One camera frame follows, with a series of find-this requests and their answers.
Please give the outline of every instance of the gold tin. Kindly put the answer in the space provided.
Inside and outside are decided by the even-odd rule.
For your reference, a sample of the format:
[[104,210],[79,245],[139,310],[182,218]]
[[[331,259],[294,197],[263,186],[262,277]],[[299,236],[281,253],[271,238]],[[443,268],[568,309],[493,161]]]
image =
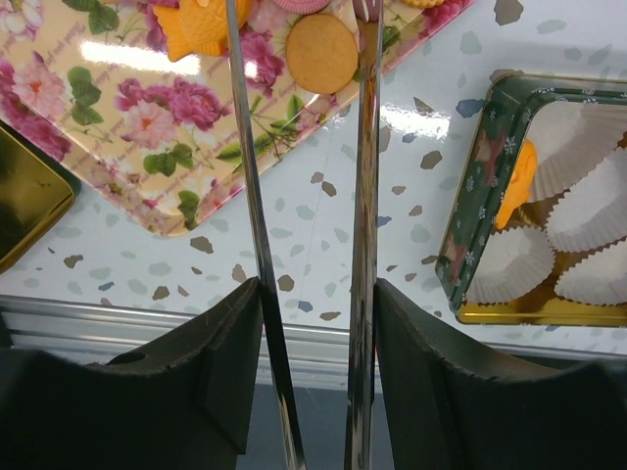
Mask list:
[[[471,156],[484,142],[489,144],[490,152],[468,160],[436,262],[436,273],[451,309],[462,323],[627,326],[627,305],[583,305],[555,294],[559,275],[591,252],[557,252],[553,273],[515,301],[478,305],[464,299],[486,242],[495,231],[501,195],[509,184],[533,116],[555,101],[627,106],[627,82],[512,73],[494,83],[485,100]],[[625,144],[627,133],[616,145]],[[560,196],[524,204],[507,227],[544,228]]]
[[38,149],[0,125],[0,274],[75,200],[72,186],[51,165]]

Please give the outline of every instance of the metal rod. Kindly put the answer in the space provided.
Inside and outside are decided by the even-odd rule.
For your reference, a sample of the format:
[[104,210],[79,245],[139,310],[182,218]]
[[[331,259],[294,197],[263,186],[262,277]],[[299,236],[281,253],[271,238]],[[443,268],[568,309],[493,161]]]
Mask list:
[[285,461],[289,470],[305,470],[305,452],[298,424],[294,389],[290,373],[281,311],[272,266],[272,254],[265,227],[264,204],[257,170],[253,129],[248,107],[244,61],[239,37],[235,0],[226,1],[228,22],[229,54],[233,85],[233,103],[240,145],[242,148],[246,195],[253,229],[253,241],[257,258],[257,269],[261,284],[262,309],[264,311],[265,337],[267,340],[272,380],[278,397],[281,429],[285,450]]
[[[364,44],[360,51],[360,125],[355,190],[353,283],[345,470],[370,468],[372,405],[374,401],[374,283],[376,281],[379,182],[379,88],[383,31],[383,2],[356,0]],[[373,4],[369,14],[365,1]]]

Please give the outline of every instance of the pink cookie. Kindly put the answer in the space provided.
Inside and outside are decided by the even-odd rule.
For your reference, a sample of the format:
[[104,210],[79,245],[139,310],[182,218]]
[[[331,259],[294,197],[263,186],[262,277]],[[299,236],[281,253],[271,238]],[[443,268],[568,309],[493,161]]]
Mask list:
[[274,4],[290,13],[310,15],[326,7],[331,0],[272,0]]

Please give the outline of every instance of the orange fish-shaped pastry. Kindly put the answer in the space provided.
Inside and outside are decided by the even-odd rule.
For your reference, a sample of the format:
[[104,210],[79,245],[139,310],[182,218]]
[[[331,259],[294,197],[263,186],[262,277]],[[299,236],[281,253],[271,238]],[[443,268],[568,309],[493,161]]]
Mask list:
[[538,154],[536,147],[529,140],[525,140],[520,149],[516,166],[507,186],[506,196],[501,203],[495,226],[502,230],[509,222],[513,212],[525,204],[529,199],[529,187],[538,169]]
[[449,235],[444,245],[444,256],[451,262],[450,280],[454,284],[459,279],[459,272],[461,271],[461,265],[466,259],[467,251],[468,249],[465,243],[457,244],[455,243],[455,237],[453,236],[453,234]]
[[[235,3],[237,22],[242,27],[253,2]],[[194,52],[221,56],[226,51],[226,0],[180,0],[178,9],[156,6],[154,12],[168,39],[168,58],[172,62]]]

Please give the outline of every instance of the white table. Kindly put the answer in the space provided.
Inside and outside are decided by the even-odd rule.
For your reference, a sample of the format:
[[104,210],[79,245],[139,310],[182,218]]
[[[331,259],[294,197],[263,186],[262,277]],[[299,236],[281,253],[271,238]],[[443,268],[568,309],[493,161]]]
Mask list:
[[[460,325],[423,263],[440,249],[477,125],[478,114],[456,111],[461,100],[482,99],[495,70],[627,77],[627,2],[520,1],[521,18],[498,25],[495,0],[477,0],[384,78],[381,116],[392,132],[381,155],[379,275],[484,342],[627,353],[625,329]],[[414,97],[437,113],[420,115]],[[287,323],[348,329],[357,120],[353,106],[262,178]],[[241,195],[190,235],[165,239],[84,189],[0,277],[0,295],[197,313],[255,271]]]

